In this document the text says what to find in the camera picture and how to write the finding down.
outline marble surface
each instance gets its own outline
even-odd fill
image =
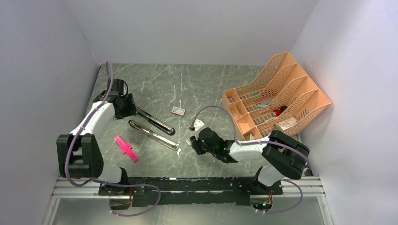
[[[136,106],[174,127],[169,136],[136,115],[123,120],[110,120],[102,135],[97,137],[106,164],[123,167],[129,176],[253,176],[264,159],[252,159],[226,164],[211,154],[197,155],[185,140],[194,133],[188,123],[195,113],[207,105],[221,105],[224,90],[251,83],[263,67],[231,65],[164,65],[114,64],[115,78],[123,79],[133,94]],[[102,65],[87,110],[93,99],[106,89],[107,73]],[[186,110],[180,117],[171,113],[173,106]],[[199,115],[207,126],[224,139],[233,138],[228,116],[218,109],[207,109]],[[135,120],[156,133],[180,144],[181,151],[173,151],[128,125]],[[138,162],[120,152],[114,137],[120,135],[130,143]]]

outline orange basket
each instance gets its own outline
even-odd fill
[[[257,107],[265,101],[270,103],[263,108]],[[266,137],[277,123],[291,117],[298,122],[284,133],[293,136],[330,105],[288,52],[273,56],[251,84],[224,91],[222,103],[243,139],[249,134],[255,139]],[[287,106],[286,110],[270,120],[272,112],[281,106]]]

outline small box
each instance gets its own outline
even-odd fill
[[[178,107],[174,106],[173,109],[171,110],[171,113],[174,113],[174,114],[179,115],[179,116],[184,116],[185,109],[181,109],[181,108],[178,108]]]
[[[282,122],[279,122],[275,125],[275,128],[279,131],[285,131],[291,127],[293,127],[294,125],[296,125],[298,122],[298,120],[294,117],[288,118],[287,120],[284,120]]]

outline pink object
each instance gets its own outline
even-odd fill
[[[120,149],[120,151],[123,154],[127,154],[129,155],[129,157],[131,158],[131,160],[133,160],[133,162],[137,162],[138,157],[136,156],[136,154],[134,154],[131,145],[126,144],[123,139],[118,135],[115,137],[115,141],[120,145],[120,147],[122,149]]]

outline metal frame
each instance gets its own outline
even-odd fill
[[[74,180],[76,182],[83,182],[85,179]],[[317,176],[302,177],[300,180],[293,180],[298,184],[303,191],[304,197],[317,197],[319,208],[321,210],[322,218],[325,225],[333,225],[333,219],[330,214],[329,206],[326,200],[326,195],[323,190],[321,179]],[[71,185],[67,179],[59,177],[55,184],[50,203],[48,205],[47,213],[43,220],[43,225],[51,225],[57,213],[58,205],[61,199],[128,199],[127,195],[120,196],[100,196],[98,190],[99,183],[90,182],[84,187],[75,187]],[[282,195],[275,195],[276,198],[281,197],[300,197],[299,190],[292,184],[282,181]],[[252,195],[250,198],[267,198],[268,195]]]

